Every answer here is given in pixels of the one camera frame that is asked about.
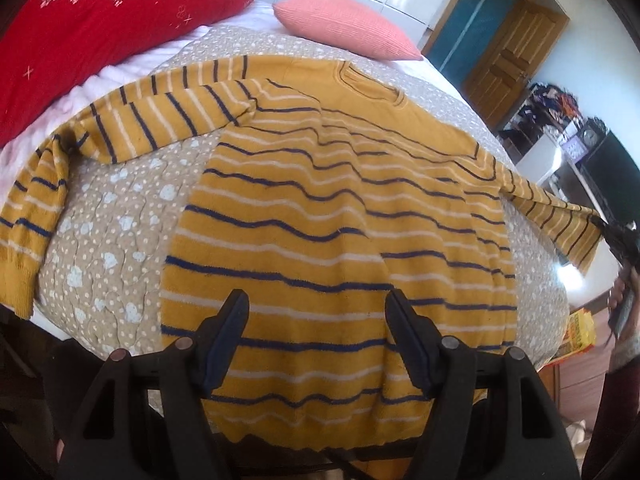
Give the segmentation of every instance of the yellow package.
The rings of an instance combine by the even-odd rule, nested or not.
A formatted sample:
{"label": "yellow package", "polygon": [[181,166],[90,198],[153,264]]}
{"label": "yellow package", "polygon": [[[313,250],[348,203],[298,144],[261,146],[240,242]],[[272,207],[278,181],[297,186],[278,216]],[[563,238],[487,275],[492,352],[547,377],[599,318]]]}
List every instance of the yellow package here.
{"label": "yellow package", "polygon": [[596,327],[588,310],[581,308],[569,316],[560,348],[548,364],[556,364],[572,355],[585,352],[596,344]]}

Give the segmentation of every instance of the wooden door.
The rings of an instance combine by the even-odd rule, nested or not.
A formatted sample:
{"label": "wooden door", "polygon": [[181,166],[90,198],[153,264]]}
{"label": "wooden door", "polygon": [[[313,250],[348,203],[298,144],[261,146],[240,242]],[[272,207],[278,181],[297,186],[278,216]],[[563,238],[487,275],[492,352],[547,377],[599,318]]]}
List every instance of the wooden door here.
{"label": "wooden door", "polygon": [[463,84],[490,130],[510,110],[562,34],[569,18],[520,0]]}

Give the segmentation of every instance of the metal screw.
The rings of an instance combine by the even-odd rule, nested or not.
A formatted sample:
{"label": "metal screw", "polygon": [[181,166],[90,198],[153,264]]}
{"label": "metal screw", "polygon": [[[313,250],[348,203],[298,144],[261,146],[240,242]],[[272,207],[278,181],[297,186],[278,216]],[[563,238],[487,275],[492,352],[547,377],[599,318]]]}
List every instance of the metal screw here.
{"label": "metal screw", "polygon": [[449,350],[455,350],[456,348],[458,348],[458,346],[460,346],[460,341],[458,341],[457,338],[453,337],[452,335],[446,335],[442,338],[442,346],[444,346],[444,348],[448,348]]}
{"label": "metal screw", "polygon": [[517,346],[509,348],[509,355],[512,358],[516,359],[516,361],[522,361],[526,357],[524,350],[518,348]]}
{"label": "metal screw", "polygon": [[181,337],[175,342],[175,347],[178,350],[186,350],[187,348],[191,348],[191,345],[193,345],[193,339],[190,337]]}
{"label": "metal screw", "polygon": [[127,352],[124,348],[118,348],[117,350],[111,352],[111,355],[109,355],[109,359],[116,362],[122,361],[127,356],[127,354],[129,354],[129,352]]}

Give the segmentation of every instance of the yellow fabric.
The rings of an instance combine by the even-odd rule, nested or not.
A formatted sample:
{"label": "yellow fabric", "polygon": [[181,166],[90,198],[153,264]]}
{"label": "yellow fabric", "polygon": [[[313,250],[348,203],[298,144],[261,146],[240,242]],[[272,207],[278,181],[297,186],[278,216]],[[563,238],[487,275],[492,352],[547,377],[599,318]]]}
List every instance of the yellow fabric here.
{"label": "yellow fabric", "polygon": [[34,278],[66,196],[68,158],[116,164],[223,128],[174,233],[162,276],[169,343],[233,288],[252,310],[207,415],[232,440],[382,444],[422,432],[430,409],[383,315],[401,288],[466,344],[503,351],[516,283],[499,195],[581,270],[599,232],[567,204],[347,62],[236,57],[111,92],[60,126],[12,189],[0,224],[0,301],[30,314]]}

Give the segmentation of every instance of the polka dot bedspread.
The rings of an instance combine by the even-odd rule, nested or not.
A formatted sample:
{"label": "polka dot bedspread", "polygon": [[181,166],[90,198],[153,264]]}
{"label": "polka dot bedspread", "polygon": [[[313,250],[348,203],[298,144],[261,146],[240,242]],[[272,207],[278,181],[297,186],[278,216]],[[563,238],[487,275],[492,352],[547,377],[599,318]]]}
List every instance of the polka dot bedspread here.
{"label": "polka dot bedspread", "polygon": [[[155,72],[238,54],[349,59],[403,89],[442,121],[474,136],[498,160],[508,156],[471,108],[431,84],[329,46],[229,25],[214,26]],[[218,142],[218,132],[176,142],[124,164],[76,157],[69,194],[38,276],[36,306],[47,319],[102,358],[161,349],[160,276],[172,233]],[[568,317],[548,238],[504,201],[518,277],[518,339],[535,364],[551,357]]]}

